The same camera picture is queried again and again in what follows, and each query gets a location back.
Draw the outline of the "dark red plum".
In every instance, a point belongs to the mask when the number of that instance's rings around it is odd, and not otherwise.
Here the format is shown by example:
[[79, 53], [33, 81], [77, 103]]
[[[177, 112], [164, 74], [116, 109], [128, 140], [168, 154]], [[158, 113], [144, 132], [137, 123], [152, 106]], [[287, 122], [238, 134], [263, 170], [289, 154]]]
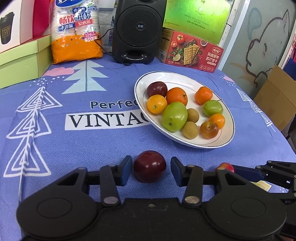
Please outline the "dark red plum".
[[154, 183], [162, 178], [167, 164], [165, 158], [156, 151], [144, 151], [133, 163], [135, 177], [143, 183]]

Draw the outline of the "brown longan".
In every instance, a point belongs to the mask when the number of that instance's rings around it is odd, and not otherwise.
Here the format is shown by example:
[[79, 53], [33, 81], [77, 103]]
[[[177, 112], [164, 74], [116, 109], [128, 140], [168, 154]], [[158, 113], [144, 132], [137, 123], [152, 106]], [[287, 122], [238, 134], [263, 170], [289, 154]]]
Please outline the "brown longan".
[[182, 133], [184, 137], [188, 138], [189, 140], [192, 140], [198, 136], [198, 127], [194, 122], [188, 121], [183, 126]]
[[197, 123], [200, 116], [199, 113], [196, 109], [194, 108], [189, 108], [187, 109], [187, 113], [188, 113], [188, 117], [187, 117], [187, 122], [193, 122], [193, 123]]

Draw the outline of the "red-orange plum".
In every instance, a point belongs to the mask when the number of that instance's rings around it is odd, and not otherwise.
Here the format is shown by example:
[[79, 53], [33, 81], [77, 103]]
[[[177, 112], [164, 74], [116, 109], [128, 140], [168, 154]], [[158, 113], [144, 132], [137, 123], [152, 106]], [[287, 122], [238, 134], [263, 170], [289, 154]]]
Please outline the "red-orange plum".
[[212, 139], [218, 135], [219, 128], [213, 121], [205, 121], [200, 125], [200, 133], [204, 138]]

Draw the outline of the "small orange mandarin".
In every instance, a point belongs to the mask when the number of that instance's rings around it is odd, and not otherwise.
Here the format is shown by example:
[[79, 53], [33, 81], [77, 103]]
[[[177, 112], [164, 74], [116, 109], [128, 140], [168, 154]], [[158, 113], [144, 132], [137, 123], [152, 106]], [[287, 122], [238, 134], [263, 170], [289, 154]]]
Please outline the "small orange mandarin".
[[210, 116], [208, 121], [214, 122], [218, 126], [218, 129], [220, 130], [225, 126], [225, 117], [220, 113], [216, 113]]

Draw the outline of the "large green fruit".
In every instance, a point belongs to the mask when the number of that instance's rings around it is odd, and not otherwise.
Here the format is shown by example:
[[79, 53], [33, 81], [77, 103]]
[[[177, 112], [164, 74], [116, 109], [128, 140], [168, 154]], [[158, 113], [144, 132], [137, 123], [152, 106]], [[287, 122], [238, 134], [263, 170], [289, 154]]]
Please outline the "large green fruit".
[[162, 114], [162, 125], [170, 131], [179, 131], [186, 123], [188, 117], [187, 109], [180, 102], [169, 104]]

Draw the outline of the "small orange kumquat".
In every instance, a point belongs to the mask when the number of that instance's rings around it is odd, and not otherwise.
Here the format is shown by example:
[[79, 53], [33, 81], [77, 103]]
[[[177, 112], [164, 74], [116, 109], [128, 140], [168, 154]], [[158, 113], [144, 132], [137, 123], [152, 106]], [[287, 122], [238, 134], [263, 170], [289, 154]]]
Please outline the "small orange kumquat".
[[152, 95], [147, 101], [147, 109], [153, 114], [160, 114], [167, 107], [167, 100], [162, 95]]

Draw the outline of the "large orange mandarin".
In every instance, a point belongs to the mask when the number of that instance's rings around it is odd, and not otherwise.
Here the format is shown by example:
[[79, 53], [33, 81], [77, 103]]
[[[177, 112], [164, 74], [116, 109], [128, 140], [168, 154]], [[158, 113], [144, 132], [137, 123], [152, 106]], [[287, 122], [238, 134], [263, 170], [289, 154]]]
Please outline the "large orange mandarin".
[[179, 87], [174, 87], [168, 90], [166, 94], [166, 101], [168, 104], [171, 104], [173, 102], [180, 102], [186, 106], [188, 103], [188, 97], [183, 89]]

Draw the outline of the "dark purple plum top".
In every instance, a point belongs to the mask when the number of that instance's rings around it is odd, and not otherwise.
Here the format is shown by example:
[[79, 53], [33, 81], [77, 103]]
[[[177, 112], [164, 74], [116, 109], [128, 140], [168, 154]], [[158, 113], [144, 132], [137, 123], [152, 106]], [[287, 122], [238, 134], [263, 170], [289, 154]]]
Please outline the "dark purple plum top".
[[153, 95], [161, 95], [163, 97], [166, 97], [168, 92], [168, 88], [166, 86], [166, 84], [164, 82], [161, 81], [157, 81], [154, 83], [151, 83], [148, 87], [147, 87], [147, 96], [148, 98], [150, 98]]

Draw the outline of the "blue printed tablecloth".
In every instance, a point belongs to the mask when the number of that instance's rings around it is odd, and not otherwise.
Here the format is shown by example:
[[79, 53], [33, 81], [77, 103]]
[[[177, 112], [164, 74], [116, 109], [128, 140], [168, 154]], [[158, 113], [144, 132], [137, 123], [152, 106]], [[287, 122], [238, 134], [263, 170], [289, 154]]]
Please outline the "blue printed tablecloth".
[[[134, 84], [151, 71], [199, 81], [218, 94], [236, 126], [230, 144], [195, 149], [174, 142], [149, 124], [138, 108]], [[39, 79], [1, 90], [1, 240], [20, 240], [20, 201], [70, 171], [117, 164], [153, 150], [166, 162], [212, 171], [222, 162], [255, 167], [268, 160], [294, 162], [282, 133], [226, 74], [151, 64], [124, 66], [109, 56], [52, 65]]]

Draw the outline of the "cardboard box on floor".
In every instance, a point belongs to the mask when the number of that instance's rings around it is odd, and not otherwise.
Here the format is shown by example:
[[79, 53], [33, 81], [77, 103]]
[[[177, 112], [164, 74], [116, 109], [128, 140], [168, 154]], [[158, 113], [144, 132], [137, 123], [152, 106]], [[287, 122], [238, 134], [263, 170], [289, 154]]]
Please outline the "cardboard box on floor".
[[295, 80], [276, 65], [254, 98], [280, 131], [295, 116], [295, 88]]

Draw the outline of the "red cracker box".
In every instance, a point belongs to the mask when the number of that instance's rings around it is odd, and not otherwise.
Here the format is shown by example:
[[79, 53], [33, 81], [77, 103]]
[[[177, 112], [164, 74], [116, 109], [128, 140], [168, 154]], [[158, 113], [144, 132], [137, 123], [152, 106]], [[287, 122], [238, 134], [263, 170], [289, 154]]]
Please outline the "red cracker box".
[[224, 49], [178, 31], [163, 28], [157, 58], [165, 64], [213, 73]]

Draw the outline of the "light green shoe box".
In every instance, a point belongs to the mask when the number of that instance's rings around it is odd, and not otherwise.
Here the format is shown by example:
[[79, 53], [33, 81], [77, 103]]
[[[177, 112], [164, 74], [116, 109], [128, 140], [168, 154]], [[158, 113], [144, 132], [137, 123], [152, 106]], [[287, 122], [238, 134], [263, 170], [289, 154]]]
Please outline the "light green shoe box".
[[52, 64], [51, 36], [30, 40], [1, 53], [0, 88], [37, 79]]

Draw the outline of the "orange paper cup pack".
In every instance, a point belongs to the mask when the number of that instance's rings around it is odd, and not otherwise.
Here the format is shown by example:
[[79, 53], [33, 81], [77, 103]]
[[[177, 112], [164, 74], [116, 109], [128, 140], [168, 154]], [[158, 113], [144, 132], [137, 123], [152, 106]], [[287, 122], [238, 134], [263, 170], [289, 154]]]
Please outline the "orange paper cup pack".
[[50, 1], [49, 18], [53, 63], [103, 56], [99, 1]]

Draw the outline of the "black speaker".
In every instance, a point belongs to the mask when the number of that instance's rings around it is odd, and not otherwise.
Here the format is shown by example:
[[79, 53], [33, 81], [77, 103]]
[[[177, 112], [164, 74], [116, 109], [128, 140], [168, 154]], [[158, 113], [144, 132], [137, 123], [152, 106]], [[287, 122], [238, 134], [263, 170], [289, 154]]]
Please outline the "black speaker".
[[112, 55], [124, 65], [149, 64], [158, 51], [167, 1], [121, 0], [116, 8]]

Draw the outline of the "shiny green gift box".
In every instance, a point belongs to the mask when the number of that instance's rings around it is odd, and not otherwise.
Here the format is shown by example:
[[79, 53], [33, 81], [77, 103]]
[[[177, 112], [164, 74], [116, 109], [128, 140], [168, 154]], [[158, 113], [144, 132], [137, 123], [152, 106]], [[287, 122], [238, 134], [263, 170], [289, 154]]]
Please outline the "shiny green gift box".
[[169, 0], [163, 27], [219, 44], [231, 4], [225, 0]]

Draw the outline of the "pink tote bag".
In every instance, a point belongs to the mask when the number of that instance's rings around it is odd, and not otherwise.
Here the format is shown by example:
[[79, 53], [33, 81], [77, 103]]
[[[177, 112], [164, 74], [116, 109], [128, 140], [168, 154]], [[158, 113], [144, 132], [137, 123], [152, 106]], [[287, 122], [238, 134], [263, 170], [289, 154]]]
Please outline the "pink tote bag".
[[33, 39], [43, 35], [49, 26], [49, 0], [35, 0], [33, 11]]

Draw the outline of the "white cup box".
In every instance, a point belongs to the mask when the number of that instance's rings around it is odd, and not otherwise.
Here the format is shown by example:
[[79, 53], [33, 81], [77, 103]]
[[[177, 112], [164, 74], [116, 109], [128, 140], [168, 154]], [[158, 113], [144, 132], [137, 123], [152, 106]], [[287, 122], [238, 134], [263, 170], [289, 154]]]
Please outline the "white cup box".
[[1, 11], [1, 53], [33, 37], [34, 0], [14, 0]]

